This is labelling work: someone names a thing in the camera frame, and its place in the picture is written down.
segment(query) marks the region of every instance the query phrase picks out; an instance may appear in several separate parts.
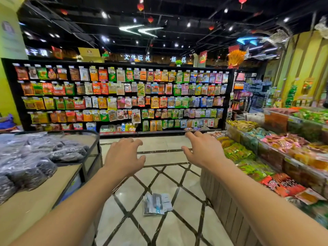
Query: right hand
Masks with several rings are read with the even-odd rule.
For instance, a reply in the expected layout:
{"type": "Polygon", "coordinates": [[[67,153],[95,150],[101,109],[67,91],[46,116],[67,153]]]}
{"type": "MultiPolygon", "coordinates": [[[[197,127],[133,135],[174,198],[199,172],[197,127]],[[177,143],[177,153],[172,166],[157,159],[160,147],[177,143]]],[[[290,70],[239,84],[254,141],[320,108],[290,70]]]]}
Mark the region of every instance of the right hand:
{"type": "Polygon", "coordinates": [[[218,162],[227,161],[221,143],[210,134],[196,131],[194,134],[187,132],[185,136],[190,140],[193,151],[186,146],[181,149],[190,163],[213,171],[218,162]]]}

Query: wooden counter side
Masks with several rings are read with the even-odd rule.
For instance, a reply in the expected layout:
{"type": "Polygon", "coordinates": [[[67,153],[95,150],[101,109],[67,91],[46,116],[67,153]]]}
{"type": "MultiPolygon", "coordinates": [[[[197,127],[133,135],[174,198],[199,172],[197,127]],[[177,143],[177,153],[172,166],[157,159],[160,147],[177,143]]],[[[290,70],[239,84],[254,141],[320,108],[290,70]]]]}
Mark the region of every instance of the wooden counter side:
{"type": "Polygon", "coordinates": [[[29,192],[18,192],[0,205],[0,245],[9,245],[50,212],[79,168],[80,165],[59,167],[55,174],[38,188],[29,192]]]}

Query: yellow column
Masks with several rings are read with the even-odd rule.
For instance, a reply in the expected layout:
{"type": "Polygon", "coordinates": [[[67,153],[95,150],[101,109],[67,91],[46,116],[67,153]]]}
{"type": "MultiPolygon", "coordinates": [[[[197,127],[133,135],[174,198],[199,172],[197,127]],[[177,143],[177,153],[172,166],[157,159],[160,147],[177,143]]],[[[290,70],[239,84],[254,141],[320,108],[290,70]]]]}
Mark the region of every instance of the yellow column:
{"type": "MultiPolygon", "coordinates": [[[[16,14],[23,1],[0,0],[0,58],[28,59],[16,14]]],[[[20,124],[2,62],[0,62],[0,86],[0,113],[2,116],[11,113],[14,121],[20,124]]]]}

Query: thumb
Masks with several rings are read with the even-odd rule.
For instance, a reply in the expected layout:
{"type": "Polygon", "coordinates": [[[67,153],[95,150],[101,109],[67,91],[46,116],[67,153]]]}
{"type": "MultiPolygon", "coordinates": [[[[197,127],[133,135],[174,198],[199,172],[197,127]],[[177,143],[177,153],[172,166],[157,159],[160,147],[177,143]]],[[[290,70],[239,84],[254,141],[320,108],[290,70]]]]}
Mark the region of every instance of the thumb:
{"type": "Polygon", "coordinates": [[[186,155],[188,161],[191,162],[194,155],[190,151],[190,149],[188,149],[186,146],[182,146],[181,149],[183,150],[184,154],[186,155]]]}
{"type": "Polygon", "coordinates": [[[146,161],[146,156],[145,155],[142,155],[140,156],[140,158],[138,159],[138,164],[140,165],[144,165],[145,164],[145,161],[146,161]]]}

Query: forearm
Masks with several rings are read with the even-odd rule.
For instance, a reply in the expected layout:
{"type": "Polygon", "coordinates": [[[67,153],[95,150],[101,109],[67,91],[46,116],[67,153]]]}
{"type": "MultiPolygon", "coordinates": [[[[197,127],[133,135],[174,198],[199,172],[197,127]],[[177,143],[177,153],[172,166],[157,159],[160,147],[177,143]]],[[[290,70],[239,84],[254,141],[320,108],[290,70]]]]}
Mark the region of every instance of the forearm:
{"type": "Polygon", "coordinates": [[[11,246],[79,245],[100,207],[122,180],[121,174],[101,168],[81,189],[66,199],[11,246]]]}
{"type": "Polygon", "coordinates": [[[245,175],[232,161],[218,162],[211,172],[225,186],[264,246],[326,245],[328,231],[324,227],[245,175]]]}

